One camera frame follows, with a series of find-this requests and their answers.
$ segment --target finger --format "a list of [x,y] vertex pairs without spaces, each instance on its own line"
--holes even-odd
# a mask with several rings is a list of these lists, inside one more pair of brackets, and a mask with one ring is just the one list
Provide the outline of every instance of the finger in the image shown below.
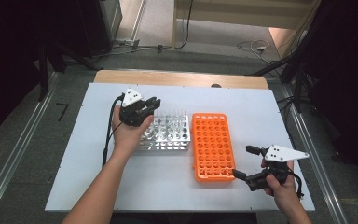
[[294,171],[295,169],[295,163],[293,161],[288,161],[287,162],[287,167],[289,167],[289,169],[291,169],[292,171]]
[[261,168],[266,168],[266,160],[264,158],[261,161]]
[[277,178],[275,178],[275,176],[273,176],[273,175],[268,175],[266,177],[266,180],[267,180],[268,185],[272,188],[272,190],[276,190],[281,186],[281,184],[279,183]]
[[147,116],[147,118],[145,118],[144,122],[141,124],[141,129],[146,130],[150,126],[150,124],[153,122],[153,118],[154,118],[153,115]]
[[115,105],[115,108],[113,109],[113,119],[112,119],[112,124],[114,127],[118,126],[119,116],[120,116],[120,106]]
[[272,189],[267,188],[267,189],[263,189],[264,192],[266,192],[267,195],[272,195]]

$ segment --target forearm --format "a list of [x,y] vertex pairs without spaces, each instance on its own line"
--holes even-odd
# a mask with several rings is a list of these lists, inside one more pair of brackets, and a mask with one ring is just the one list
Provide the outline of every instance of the forearm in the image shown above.
[[288,211],[285,214],[290,224],[312,223],[310,221],[310,218],[308,217],[307,212],[304,210],[303,206],[301,205],[301,203],[293,207],[291,211]]
[[109,223],[127,160],[112,156],[63,223]]

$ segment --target metal test tube rack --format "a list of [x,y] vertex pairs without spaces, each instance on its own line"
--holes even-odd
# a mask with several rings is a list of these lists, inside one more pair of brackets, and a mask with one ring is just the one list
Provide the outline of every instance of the metal test tube rack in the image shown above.
[[141,136],[140,150],[188,150],[190,127],[185,111],[156,111],[153,123]]

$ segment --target table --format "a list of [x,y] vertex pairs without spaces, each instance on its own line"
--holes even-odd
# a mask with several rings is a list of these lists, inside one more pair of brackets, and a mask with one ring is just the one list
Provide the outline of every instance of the table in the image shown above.
[[[212,84],[223,88],[208,88]],[[161,99],[160,109],[186,105],[188,115],[202,111],[224,112],[237,169],[249,174],[261,171],[261,157],[246,153],[246,145],[268,147],[274,143],[290,147],[275,99],[262,77],[100,71],[89,85],[48,198],[47,211],[70,210],[101,170],[105,118],[108,118],[114,97],[128,87],[141,92],[145,98],[156,94]],[[228,98],[238,106],[226,102]],[[192,147],[180,152],[135,152],[126,166],[115,210],[254,212],[278,209],[273,198],[263,190],[251,192],[243,181],[197,182],[192,163]],[[295,170],[302,177],[297,163]],[[303,191],[305,209],[314,210],[307,186]]]

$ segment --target wire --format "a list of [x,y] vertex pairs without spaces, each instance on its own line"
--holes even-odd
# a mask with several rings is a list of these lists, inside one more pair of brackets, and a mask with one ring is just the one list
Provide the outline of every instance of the wire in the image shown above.
[[107,134],[106,134],[106,141],[105,141],[105,147],[103,149],[103,167],[106,164],[106,158],[107,158],[107,149],[109,147],[109,141],[110,138],[112,137],[113,133],[115,132],[115,130],[121,125],[121,123],[118,124],[118,126],[112,131],[112,133],[110,133],[110,129],[112,127],[112,118],[113,118],[113,111],[115,109],[115,105],[117,104],[117,102],[119,100],[123,101],[124,100],[124,96],[125,94],[122,93],[120,96],[118,96],[118,98],[116,98],[116,100],[112,103],[112,107],[110,109],[110,115],[109,115],[109,121],[108,121],[108,126],[107,126]]
[[186,31],[186,40],[185,40],[185,42],[182,44],[181,47],[176,48],[176,49],[182,49],[182,48],[185,46],[185,44],[187,43],[187,40],[188,40],[188,25],[190,24],[190,16],[191,16],[191,9],[192,9],[192,8],[193,8],[193,0],[191,0],[190,10],[188,11],[187,26],[186,26],[186,29],[187,29],[187,31]]
[[[237,44],[237,49],[240,49],[240,50],[242,50],[242,51],[251,51],[255,56],[257,56],[257,58],[259,58],[259,59],[263,60],[264,62],[266,62],[266,63],[267,63],[266,66],[268,66],[269,64],[272,64],[272,63],[280,62],[280,61],[282,61],[282,62],[285,63],[284,60],[268,61],[268,60],[262,58],[262,57],[261,57],[261,53],[262,53],[263,51],[261,51],[261,52],[258,54],[258,53],[255,51],[255,49],[253,48],[253,44],[256,43],[256,42],[260,42],[260,41],[263,41],[263,42],[265,42],[265,43],[267,44],[267,45],[265,45],[265,46],[261,46],[262,50],[264,51],[264,50],[268,49],[269,42],[268,42],[267,40],[263,40],[263,39],[254,40],[254,41],[242,41],[242,42],[240,42],[240,43]],[[242,47],[242,44],[244,44],[244,43],[251,43],[251,44],[250,44],[250,49],[244,49],[244,48]],[[277,74],[278,76],[281,75],[281,73],[279,73],[276,69],[274,69],[274,71],[276,72],[276,74]]]
[[167,50],[177,50],[177,49],[182,49],[188,40],[188,31],[189,31],[189,24],[190,24],[190,17],[191,17],[191,10],[193,8],[193,2],[194,0],[191,0],[190,3],[190,9],[188,11],[188,16],[187,16],[187,26],[186,26],[186,39],[184,40],[184,43],[182,44],[181,47],[179,48],[173,48],[170,46],[163,46],[163,45],[158,45],[158,46],[132,46],[132,45],[124,45],[124,46],[118,46],[112,49],[119,49],[119,48],[137,48],[137,49],[133,49],[131,51],[124,51],[124,52],[118,52],[118,53],[107,53],[107,54],[102,54],[102,55],[98,55],[95,57],[103,57],[103,56],[109,56],[109,55],[122,55],[122,54],[127,54],[127,53],[133,53],[133,52],[138,52],[141,50],[148,50],[148,49],[167,49]]
[[296,149],[296,143],[295,141],[293,140],[293,136],[292,134],[290,133],[289,131],[289,126],[287,125],[288,123],[288,117],[289,117],[289,112],[290,112],[290,109],[292,107],[292,104],[293,104],[293,101],[294,101],[295,97],[294,96],[289,96],[289,97],[286,97],[286,98],[283,98],[279,101],[277,101],[277,103],[281,103],[285,100],[287,100],[288,102],[286,103],[286,105],[282,108],[280,108],[280,112],[283,111],[283,124],[284,124],[284,128],[286,129],[286,132],[287,134],[289,135],[289,140],[290,142],[292,143],[292,146],[293,146],[293,149]]
[[302,198],[304,196],[304,194],[302,193],[302,190],[301,190],[302,189],[302,180],[290,168],[288,168],[288,169],[289,169],[289,172],[287,172],[287,174],[292,175],[296,179],[297,184],[298,184],[297,197]]

